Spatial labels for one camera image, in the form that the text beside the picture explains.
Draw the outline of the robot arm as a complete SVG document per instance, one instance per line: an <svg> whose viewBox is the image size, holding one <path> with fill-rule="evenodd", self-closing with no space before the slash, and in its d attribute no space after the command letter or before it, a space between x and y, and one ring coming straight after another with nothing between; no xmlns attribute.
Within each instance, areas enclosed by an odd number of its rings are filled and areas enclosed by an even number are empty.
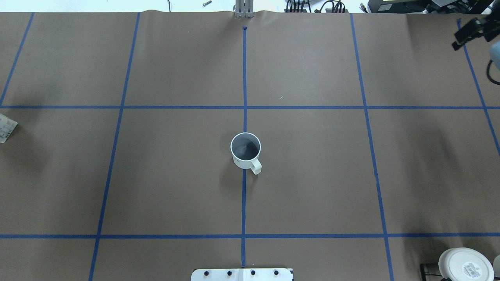
<svg viewBox="0 0 500 281"><path fill-rule="evenodd" d="M492 63L498 70L500 70L500 41L492 44L489 53Z"/></svg>

